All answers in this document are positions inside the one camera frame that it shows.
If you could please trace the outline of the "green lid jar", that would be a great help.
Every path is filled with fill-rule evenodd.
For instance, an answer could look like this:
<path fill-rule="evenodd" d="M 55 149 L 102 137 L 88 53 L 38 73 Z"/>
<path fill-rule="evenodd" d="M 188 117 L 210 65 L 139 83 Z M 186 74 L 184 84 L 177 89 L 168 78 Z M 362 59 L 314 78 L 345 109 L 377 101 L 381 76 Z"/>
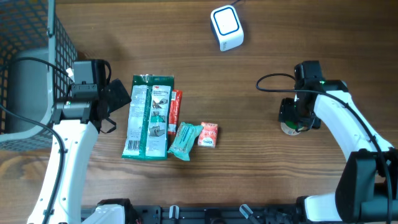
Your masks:
<path fill-rule="evenodd" d="M 296 136 L 300 134 L 298 126 L 291 121 L 282 122 L 280 126 L 281 130 L 289 136 Z"/>

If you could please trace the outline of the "green sponge package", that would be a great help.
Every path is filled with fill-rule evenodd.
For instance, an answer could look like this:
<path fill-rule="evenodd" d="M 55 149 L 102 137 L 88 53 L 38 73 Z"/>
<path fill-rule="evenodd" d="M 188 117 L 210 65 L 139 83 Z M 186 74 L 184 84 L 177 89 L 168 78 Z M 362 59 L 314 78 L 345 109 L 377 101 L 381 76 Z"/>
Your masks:
<path fill-rule="evenodd" d="M 123 159 L 166 160 L 173 90 L 173 76 L 133 77 Z"/>

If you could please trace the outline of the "red stick packet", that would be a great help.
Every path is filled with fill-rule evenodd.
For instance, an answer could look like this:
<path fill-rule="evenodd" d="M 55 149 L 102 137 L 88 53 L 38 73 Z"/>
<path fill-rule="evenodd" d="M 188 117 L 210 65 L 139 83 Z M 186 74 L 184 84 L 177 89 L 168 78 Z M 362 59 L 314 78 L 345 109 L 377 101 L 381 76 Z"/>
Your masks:
<path fill-rule="evenodd" d="M 182 100 L 182 91 L 173 90 L 170 101 L 169 125 L 168 125 L 168 134 L 170 135 L 175 135 L 177 132 L 181 100 Z"/>

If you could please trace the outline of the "teal snack packet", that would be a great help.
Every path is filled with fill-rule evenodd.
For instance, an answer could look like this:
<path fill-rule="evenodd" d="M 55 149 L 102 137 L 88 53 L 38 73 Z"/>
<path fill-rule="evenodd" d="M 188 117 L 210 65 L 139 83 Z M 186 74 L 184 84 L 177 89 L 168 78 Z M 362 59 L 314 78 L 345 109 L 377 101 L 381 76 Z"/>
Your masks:
<path fill-rule="evenodd" d="M 202 129 L 202 125 L 193 125 L 182 122 L 177 129 L 174 141 L 167 152 L 183 161 L 189 161 L 189 153 Z"/>

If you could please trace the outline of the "orange small box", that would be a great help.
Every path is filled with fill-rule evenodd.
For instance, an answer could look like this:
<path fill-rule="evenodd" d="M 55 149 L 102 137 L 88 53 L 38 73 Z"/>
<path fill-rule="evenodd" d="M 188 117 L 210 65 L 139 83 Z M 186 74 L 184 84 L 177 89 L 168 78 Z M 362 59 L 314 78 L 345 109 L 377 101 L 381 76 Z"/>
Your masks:
<path fill-rule="evenodd" d="M 201 147 L 215 148 L 218 136 L 218 125 L 202 122 L 201 126 L 203 129 L 198 137 L 198 145 Z"/>

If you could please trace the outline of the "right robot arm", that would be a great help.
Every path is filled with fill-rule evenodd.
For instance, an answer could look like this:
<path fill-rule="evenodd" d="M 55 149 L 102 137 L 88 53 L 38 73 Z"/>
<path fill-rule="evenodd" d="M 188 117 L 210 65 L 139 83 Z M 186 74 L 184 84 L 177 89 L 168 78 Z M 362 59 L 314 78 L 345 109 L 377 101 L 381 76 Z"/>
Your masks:
<path fill-rule="evenodd" d="M 397 220 L 397 149 L 359 112 L 341 80 L 323 78 L 318 61 L 294 68 L 295 97 L 284 98 L 279 122 L 285 134 L 325 124 L 343 151 L 346 165 L 336 190 L 302 199 L 307 222 Z"/>

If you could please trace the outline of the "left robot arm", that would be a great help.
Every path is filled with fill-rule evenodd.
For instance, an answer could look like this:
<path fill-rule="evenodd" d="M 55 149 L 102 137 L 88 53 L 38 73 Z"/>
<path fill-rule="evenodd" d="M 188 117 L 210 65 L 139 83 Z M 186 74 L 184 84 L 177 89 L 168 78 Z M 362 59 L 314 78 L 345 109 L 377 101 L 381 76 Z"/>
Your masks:
<path fill-rule="evenodd" d="M 108 61 L 73 63 L 73 83 L 52 112 L 53 143 L 39 199 L 28 223 L 79 223 L 90 154 L 101 123 L 130 103 L 120 80 L 111 78 Z"/>

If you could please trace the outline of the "white barcode scanner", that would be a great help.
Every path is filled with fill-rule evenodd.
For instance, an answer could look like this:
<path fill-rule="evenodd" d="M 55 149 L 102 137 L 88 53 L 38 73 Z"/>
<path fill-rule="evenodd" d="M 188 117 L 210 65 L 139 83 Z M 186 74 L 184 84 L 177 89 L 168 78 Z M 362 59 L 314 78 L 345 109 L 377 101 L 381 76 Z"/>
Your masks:
<path fill-rule="evenodd" d="M 239 47 L 244 41 L 243 27 L 232 5 L 214 9 L 210 14 L 211 29 L 221 52 Z"/>

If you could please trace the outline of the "grey plastic mesh basket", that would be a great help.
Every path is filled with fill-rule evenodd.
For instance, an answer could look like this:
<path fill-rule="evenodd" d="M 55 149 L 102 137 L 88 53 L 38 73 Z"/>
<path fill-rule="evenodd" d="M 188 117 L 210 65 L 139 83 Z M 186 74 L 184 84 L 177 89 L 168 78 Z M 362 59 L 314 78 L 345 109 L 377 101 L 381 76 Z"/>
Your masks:
<path fill-rule="evenodd" d="M 55 1 L 1 1 L 1 150 L 50 147 L 52 106 L 71 83 L 63 71 L 78 52 L 55 12 Z"/>

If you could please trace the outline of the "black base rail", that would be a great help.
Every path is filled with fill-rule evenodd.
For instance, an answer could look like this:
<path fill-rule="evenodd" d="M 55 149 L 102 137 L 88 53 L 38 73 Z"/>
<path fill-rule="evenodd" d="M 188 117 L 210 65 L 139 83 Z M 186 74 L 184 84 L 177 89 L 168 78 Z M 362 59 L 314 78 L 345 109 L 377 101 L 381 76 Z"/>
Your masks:
<path fill-rule="evenodd" d="M 135 206 L 139 223 L 299 223 L 293 204 L 249 207 L 252 215 L 246 218 L 239 207 L 180 207 L 175 218 L 169 217 L 169 207 Z"/>

